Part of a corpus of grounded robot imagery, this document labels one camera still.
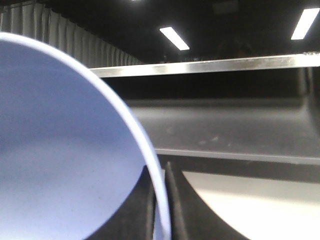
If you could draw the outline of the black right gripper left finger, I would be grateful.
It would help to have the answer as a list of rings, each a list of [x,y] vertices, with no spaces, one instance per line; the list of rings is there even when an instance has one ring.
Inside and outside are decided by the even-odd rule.
[[[156,197],[146,166],[129,196],[89,240],[152,240]]]

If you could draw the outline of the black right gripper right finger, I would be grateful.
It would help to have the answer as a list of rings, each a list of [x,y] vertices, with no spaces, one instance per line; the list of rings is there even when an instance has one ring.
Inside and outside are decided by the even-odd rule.
[[[173,240],[246,240],[220,218],[196,193],[180,167],[165,165]]]

